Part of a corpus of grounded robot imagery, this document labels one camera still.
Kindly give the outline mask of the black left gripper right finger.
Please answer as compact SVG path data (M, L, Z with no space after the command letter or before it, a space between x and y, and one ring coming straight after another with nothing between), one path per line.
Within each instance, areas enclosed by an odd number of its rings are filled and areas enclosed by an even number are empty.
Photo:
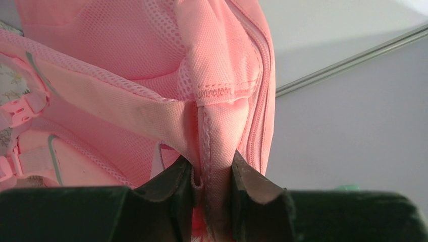
M232 162L236 241L427 241L427 220L391 192L284 189L239 152Z

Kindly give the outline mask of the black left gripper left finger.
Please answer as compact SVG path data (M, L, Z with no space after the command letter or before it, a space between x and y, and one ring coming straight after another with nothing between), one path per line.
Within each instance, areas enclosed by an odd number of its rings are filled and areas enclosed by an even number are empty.
M1 193L1 241L190 241L191 165L179 157L144 185Z

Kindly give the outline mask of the pink student backpack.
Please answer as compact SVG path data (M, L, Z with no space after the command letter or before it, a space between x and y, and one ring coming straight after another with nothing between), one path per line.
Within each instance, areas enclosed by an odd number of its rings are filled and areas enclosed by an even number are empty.
M266 172L275 58L258 1L15 1L1 64L29 93L1 105L12 129L1 193L136 189L184 157L190 241L236 241L236 152Z

